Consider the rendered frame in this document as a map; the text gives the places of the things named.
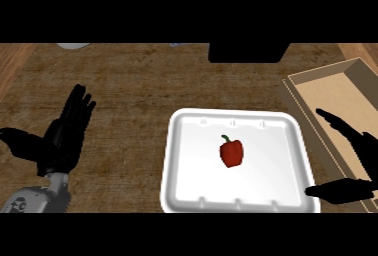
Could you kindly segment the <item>white foam tray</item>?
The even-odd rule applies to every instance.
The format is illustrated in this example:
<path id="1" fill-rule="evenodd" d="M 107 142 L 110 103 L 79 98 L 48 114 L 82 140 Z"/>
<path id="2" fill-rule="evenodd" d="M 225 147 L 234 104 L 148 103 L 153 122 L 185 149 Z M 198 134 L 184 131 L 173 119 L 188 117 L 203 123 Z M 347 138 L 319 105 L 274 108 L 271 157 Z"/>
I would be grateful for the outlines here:
<path id="1" fill-rule="evenodd" d="M 244 146 L 243 163 L 220 158 L 222 135 Z M 167 213 L 318 213 L 302 130 L 284 112 L 195 109 L 170 118 L 160 202 Z"/>

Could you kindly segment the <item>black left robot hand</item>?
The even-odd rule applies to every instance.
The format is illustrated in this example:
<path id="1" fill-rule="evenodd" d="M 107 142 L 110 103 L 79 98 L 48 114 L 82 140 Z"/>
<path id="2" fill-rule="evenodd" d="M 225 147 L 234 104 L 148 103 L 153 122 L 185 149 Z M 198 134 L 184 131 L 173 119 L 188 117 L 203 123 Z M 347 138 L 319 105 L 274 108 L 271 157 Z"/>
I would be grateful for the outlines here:
<path id="1" fill-rule="evenodd" d="M 15 157 L 37 163 L 40 177 L 51 173 L 68 174 L 76 168 L 95 106 L 86 87 L 77 84 L 43 137 L 17 128 L 0 128 L 0 141 Z"/>

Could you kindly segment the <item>red bell pepper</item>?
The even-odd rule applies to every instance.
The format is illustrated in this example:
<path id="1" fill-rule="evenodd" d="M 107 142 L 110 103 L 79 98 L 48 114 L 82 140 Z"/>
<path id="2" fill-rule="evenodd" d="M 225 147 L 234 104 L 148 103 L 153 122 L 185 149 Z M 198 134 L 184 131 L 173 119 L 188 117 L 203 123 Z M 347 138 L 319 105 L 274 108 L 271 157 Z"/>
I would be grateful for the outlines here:
<path id="1" fill-rule="evenodd" d="M 220 146 L 220 158 L 228 168 L 238 166 L 244 159 L 244 146 L 240 140 L 231 140 L 228 135 L 222 135 L 225 143 Z"/>

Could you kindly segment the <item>cardboard box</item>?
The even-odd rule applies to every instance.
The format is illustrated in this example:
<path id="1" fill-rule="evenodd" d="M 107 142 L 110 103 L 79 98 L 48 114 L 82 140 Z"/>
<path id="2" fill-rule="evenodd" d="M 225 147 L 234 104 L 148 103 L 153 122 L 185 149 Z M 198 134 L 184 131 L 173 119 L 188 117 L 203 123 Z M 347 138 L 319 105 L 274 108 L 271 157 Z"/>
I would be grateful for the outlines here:
<path id="1" fill-rule="evenodd" d="M 278 91 L 333 180 L 370 180 L 349 140 L 316 113 L 325 110 L 378 139 L 378 73 L 355 58 L 291 74 Z"/>

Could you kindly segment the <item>black appliance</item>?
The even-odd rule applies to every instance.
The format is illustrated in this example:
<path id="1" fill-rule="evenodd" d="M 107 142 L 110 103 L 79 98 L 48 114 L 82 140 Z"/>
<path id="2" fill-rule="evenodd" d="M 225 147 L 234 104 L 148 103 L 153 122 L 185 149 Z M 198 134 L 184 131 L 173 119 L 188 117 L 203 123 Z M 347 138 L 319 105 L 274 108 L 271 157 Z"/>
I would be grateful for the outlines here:
<path id="1" fill-rule="evenodd" d="M 209 61 L 212 63 L 278 63 L 288 43 L 212 43 Z"/>

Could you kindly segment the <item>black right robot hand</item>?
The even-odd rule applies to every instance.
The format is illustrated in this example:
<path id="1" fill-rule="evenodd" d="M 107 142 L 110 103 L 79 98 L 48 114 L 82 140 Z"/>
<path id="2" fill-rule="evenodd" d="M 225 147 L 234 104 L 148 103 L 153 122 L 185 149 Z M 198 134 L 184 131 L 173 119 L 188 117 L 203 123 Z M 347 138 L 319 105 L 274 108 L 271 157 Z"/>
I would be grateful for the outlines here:
<path id="1" fill-rule="evenodd" d="M 316 113 L 350 142 L 370 180 L 343 178 L 308 187 L 305 193 L 331 204 L 373 199 L 374 192 L 378 191 L 378 139 L 370 132 L 361 133 L 339 116 L 324 109 L 318 108 Z"/>

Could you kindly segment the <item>pale grey round object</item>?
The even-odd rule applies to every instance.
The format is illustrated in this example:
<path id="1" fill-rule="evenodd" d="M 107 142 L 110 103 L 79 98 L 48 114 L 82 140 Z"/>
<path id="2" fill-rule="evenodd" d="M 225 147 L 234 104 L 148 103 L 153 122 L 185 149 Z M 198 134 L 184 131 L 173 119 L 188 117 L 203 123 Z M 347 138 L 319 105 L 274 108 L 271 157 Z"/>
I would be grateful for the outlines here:
<path id="1" fill-rule="evenodd" d="M 91 43 L 58 43 L 58 46 L 68 50 L 76 50 L 88 47 Z"/>

